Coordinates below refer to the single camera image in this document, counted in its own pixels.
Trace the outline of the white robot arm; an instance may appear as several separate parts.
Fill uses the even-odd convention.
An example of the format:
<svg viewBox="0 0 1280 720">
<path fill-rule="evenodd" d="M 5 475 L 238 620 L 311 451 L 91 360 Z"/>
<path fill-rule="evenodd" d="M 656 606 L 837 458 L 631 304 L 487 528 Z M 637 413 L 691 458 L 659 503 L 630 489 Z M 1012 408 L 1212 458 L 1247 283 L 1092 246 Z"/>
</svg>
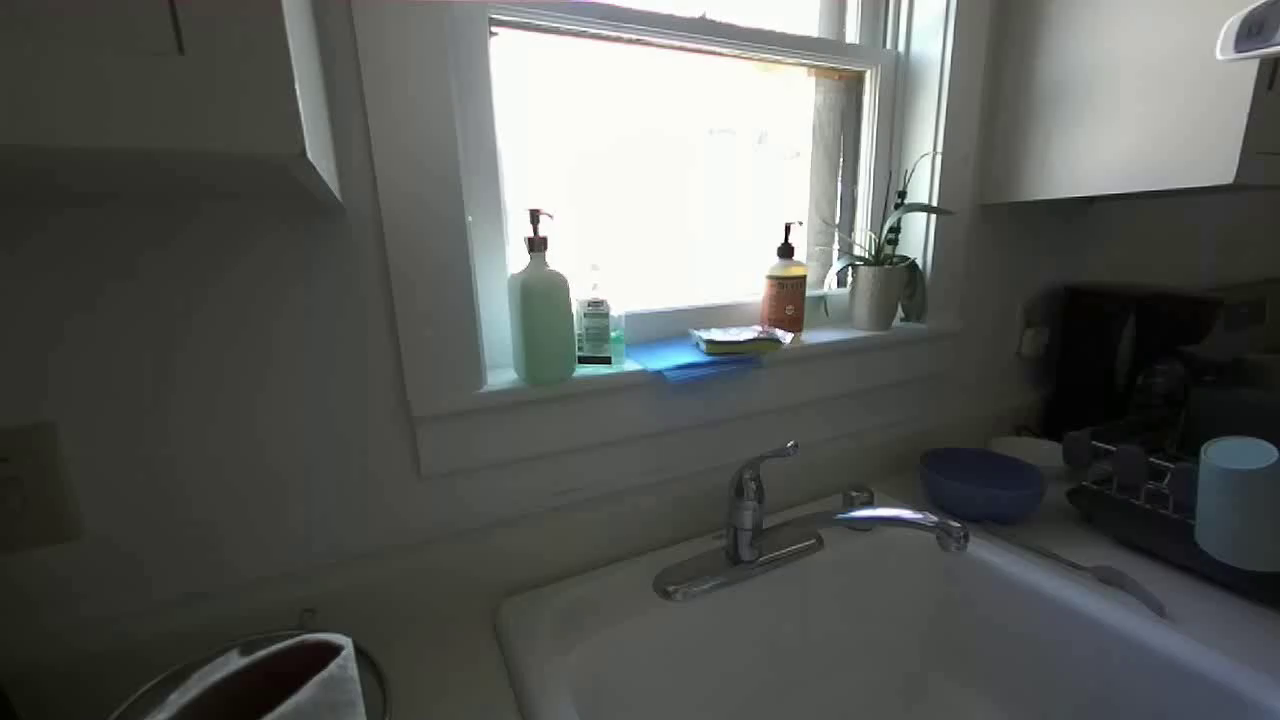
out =
<svg viewBox="0 0 1280 720">
<path fill-rule="evenodd" d="M 1280 55 L 1280 0 L 1251 0 L 1227 16 L 1216 37 L 1221 61 L 1269 61 Z"/>
</svg>

